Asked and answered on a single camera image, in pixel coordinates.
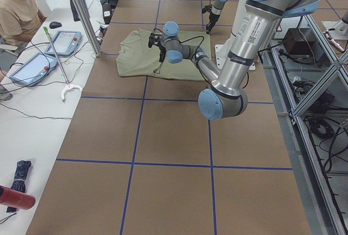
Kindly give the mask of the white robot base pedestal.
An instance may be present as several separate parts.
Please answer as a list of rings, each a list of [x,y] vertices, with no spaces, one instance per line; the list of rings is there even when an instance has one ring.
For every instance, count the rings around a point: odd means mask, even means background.
[[[237,55],[240,48],[236,48],[236,45],[238,43],[237,40],[240,38],[238,32],[246,14],[245,3],[246,0],[239,0],[229,39],[227,39],[223,45],[215,45],[216,64],[219,70],[222,70],[226,64],[225,61],[229,61],[231,59],[232,53]]]

